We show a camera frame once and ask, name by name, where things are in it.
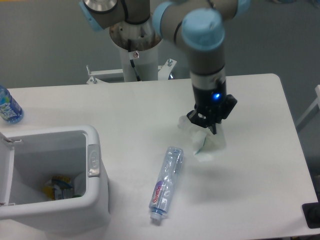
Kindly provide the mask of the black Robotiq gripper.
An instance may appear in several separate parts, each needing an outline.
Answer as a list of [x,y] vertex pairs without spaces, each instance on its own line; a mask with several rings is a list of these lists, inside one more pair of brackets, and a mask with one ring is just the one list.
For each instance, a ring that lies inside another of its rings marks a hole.
[[[220,124],[222,120],[227,119],[231,111],[237,104],[233,95],[227,95],[226,81],[218,81],[217,87],[212,89],[200,89],[192,84],[195,106],[186,117],[189,121],[204,129],[209,129],[213,135],[217,134],[216,123]],[[209,110],[212,110],[215,121],[208,118]]]

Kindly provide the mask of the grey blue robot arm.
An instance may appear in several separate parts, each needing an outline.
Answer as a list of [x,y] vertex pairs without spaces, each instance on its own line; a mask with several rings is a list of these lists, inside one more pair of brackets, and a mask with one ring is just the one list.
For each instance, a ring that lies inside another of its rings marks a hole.
[[185,53],[195,99],[187,114],[191,123],[213,134],[237,100],[227,94],[224,21],[245,12],[248,0],[169,0],[151,10],[149,0],[82,0],[79,7],[91,28],[109,30],[122,52],[127,82],[158,77],[158,61],[144,56],[162,40]]

